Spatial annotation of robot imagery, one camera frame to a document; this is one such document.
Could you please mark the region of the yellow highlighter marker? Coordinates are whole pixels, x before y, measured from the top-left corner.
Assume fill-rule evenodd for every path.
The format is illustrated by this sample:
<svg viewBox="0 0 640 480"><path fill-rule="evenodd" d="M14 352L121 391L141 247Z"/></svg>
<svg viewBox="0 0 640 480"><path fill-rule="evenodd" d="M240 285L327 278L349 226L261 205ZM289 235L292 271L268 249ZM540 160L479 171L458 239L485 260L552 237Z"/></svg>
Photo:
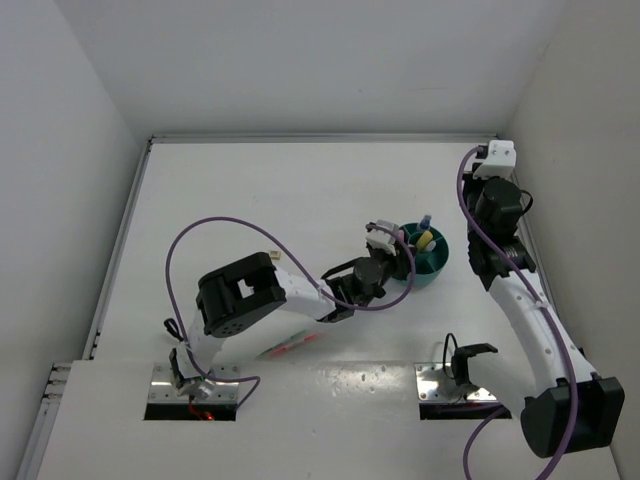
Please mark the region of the yellow highlighter marker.
<svg viewBox="0 0 640 480"><path fill-rule="evenodd" d="M435 241L433 233L430 230L422 232L421 236L418 238L418 240L416 241L416 244L415 244L417 251L418 252L424 252L425 247L431 241Z"/></svg>

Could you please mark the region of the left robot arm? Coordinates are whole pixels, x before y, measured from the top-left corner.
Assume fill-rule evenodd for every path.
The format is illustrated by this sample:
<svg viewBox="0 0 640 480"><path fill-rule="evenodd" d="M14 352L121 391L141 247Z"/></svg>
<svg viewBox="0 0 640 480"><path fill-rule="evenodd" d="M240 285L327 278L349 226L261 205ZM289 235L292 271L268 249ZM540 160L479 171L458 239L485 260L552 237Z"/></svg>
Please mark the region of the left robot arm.
<svg viewBox="0 0 640 480"><path fill-rule="evenodd" d="M371 311L371 302L385 296L391 278L417 272L414 246L367 243L369 255L327 271L312 283L277 267L258 252L201 277L196 316L186 328L176 317L164 321L179 341L169 356L172 383L180 396L205 396L204 385L220 376L213 359L224 341L248 330L278 309L333 324Z"/></svg>

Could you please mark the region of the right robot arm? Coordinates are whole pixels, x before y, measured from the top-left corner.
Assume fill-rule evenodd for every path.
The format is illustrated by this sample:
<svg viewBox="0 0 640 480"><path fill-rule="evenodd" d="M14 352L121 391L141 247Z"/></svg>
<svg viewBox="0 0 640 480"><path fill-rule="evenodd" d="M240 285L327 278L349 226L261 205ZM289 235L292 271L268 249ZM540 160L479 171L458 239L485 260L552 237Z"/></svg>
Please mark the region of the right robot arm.
<svg viewBox="0 0 640 480"><path fill-rule="evenodd" d="M570 410L577 416L569 453L611 444L625 393L603 378L575 346L547 303L536 264L516 234L527 212L521 190L498 176L462 176L460 197L470 218L468 257L473 272L516 333L530 367L519 370L489 343L456 348L451 359L459 386L489 390L516 417L540 458L560 446Z"/></svg>

